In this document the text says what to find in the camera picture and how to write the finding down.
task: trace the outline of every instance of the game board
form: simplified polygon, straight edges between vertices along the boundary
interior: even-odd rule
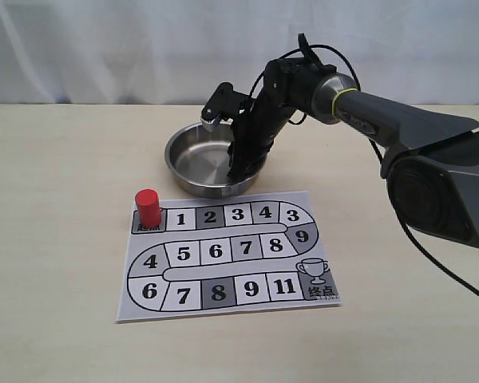
[[[118,322],[340,303],[306,192],[160,206],[152,230],[133,206]]]

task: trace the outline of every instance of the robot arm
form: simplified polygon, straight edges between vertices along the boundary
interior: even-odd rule
[[[229,177],[247,176],[297,110],[324,124],[342,121],[385,149],[381,177],[408,226],[479,248],[479,122],[361,92],[322,64],[303,35],[299,43],[303,57],[267,63],[256,99],[223,83],[204,106],[205,128],[232,119]]]

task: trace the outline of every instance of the wooden table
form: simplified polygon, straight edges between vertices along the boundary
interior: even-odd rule
[[[0,382],[479,382],[479,299],[411,245],[344,124],[288,125],[249,191],[310,192],[341,307],[116,324],[134,194],[188,197],[163,153],[199,115],[0,105]],[[479,288],[478,250],[418,238]]]

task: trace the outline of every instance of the trophy icon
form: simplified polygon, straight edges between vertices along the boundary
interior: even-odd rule
[[[296,263],[296,269],[304,274],[310,275],[314,279],[311,280],[313,285],[321,285],[325,280],[320,277],[329,271],[328,262],[321,258],[307,258],[302,262]]]

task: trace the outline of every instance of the white curtain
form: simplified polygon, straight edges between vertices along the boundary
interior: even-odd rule
[[[301,32],[368,93],[479,104],[479,0],[0,0],[0,103],[202,104]]]

